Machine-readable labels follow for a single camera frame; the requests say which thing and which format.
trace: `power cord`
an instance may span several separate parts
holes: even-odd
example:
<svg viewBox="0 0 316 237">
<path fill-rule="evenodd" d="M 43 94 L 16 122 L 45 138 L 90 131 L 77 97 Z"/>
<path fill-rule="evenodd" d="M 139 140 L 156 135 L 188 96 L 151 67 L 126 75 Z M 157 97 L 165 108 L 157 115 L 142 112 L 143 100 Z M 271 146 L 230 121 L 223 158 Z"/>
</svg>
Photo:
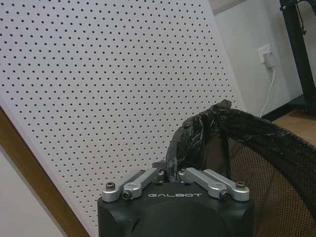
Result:
<svg viewBox="0 0 316 237">
<path fill-rule="evenodd" d="M 301 11 L 300 11 L 300 7 L 298 6 L 298 4 L 296 4 L 296 10 L 297 10 L 298 15 L 300 16 L 300 19 L 301 19 L 301 22 L 302 22 L 302 26 L 301 26 L 302 34 L 306 35 L 306 30 L 304 29 L 304 21 L 303 21 L 303 18 L 302 18 L 302 15 L 301 15 Z"/>
<path fill-rule="evenodd" d="M 264 105 L 264 107 L 262 108 L 261 110 L 261 113 L 260 113 L 260 117 L 262 117 L 262 114 L 268 104 L 268 101 L 269 101 L 269 97 L 270 97 L 270 93 L 271 93 L 271 90 L 272 90 L 272 86 L 273 86 L 273 83 L 275 82 L 275 78 L 276 78 L 276 71 L 275 71 L 275 68 L 274 67 L 271 67 L 272 70 L 273 70 L 273 78 L 272 78 L 272 82 L 271 82 L 271 85 L 270 85 L 270 88 L 269 88 L 269 92 L 268 92 L 268 96 L 267 96 L 267 99 L 266 99 L 266 103 Z"/>
</svg>

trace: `white cable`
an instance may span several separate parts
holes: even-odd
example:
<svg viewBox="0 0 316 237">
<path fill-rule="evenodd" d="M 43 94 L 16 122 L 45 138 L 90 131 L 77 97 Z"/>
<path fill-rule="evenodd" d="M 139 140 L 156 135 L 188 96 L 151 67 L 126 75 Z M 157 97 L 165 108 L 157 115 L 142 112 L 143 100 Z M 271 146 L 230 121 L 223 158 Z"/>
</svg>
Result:
<svg viewBox="0 0 316 237">
<path fill-rule="evenodd" d="M 264 105 L 264 107 L 262 108 L 262 111 L 261 111 L 261 113 L 260 113 L 260 117 L 262 117 L 263 111 L 265 110 L 265 108 L 266 108 L 266 106 L 267 106 L 267 104 L 268 104 L 269 97 L 270 97 L 270 93 L 271 93 L 271 89 L 272 89 L 273 83 L 275 82 L 275 77 L 276 77 L 275 68 L 272 67 L 272 70 L 273 70 L 272 82 L 271 82 L 271 85 L 270 85 L 270 88 L 269 88 L 269 92 L 268 92 L 268 96 L 267 96 L 267 99 L 266 99 L 266 103 L 265 103 L 265 105 Z"/>
</svg>

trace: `screw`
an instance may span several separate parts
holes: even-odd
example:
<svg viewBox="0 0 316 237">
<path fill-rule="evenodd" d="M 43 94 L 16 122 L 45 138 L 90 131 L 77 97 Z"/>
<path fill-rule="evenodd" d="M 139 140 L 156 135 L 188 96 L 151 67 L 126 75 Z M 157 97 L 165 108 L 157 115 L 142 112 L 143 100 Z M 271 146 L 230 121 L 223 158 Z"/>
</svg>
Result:
<svg viewBox="0 0 316 237">
<path fill-rule="evenodd" d="M 238 189 L 245 189 L 245 188 L 246 188 L 246 185 L 245 185 L 244 182 L 237 181 L 237 182 L 236 182 L 236 188 L 238 188 Z"/>
<path fill-rule="evenodd" d="M 114 190 L 115 189 L 115 183 L 109 182 L 105 185 L 107 190 Z"/>
<path fill-rule="evenodd" d="M 129 201 L 129 200 L 131 199 L 131 197 L 132 197 L 132 193 L 130 192 L 130 190 L 124 191 L 124 193 L 123 193 L 123 199 L 124 199 L 125 201 Z"/>
<path fill-rule="evenodd" d="M 301 109 L 301 112 L 304 113 L 304 114 L 308 114 L 309 111 L 306 110 L 306 109 Z"/>
<path fill-rule="evenodd" d="M 222 190 L 219 193 L 219 198 L 222 200 L 227 200 L 229 198 L 229 192 L 227 192 L 226 190 Z"/>
</svg>

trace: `wooden floor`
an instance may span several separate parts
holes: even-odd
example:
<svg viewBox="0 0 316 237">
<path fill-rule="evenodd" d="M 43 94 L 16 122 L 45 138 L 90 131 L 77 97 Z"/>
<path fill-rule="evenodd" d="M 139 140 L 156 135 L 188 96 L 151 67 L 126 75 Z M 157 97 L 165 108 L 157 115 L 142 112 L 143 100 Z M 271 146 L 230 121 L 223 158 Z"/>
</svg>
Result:
<svg viewBox="0 0 316 237">
<path fill-rule="evenodd" d="M 294 110 L 278 118 L 274 123 L 316 146 L 316 116 L 306 115 L 300 110 Z"/>
</svg>

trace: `white power adapter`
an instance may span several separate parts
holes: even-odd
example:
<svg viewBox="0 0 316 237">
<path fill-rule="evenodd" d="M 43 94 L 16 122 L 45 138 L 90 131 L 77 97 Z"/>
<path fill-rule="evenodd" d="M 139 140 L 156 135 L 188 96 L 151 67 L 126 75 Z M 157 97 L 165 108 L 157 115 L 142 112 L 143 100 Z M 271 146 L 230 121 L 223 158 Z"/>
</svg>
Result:
<svg viewBox="0 0 316 237">
<path fill-rule="evenodd" d="M 277 60 L 271 50 L 267 53 L 264 53 L 263 58 L 265 59 L 265 64 L 267 68 L 272 68 L 277 64 Z"/>
</svg>

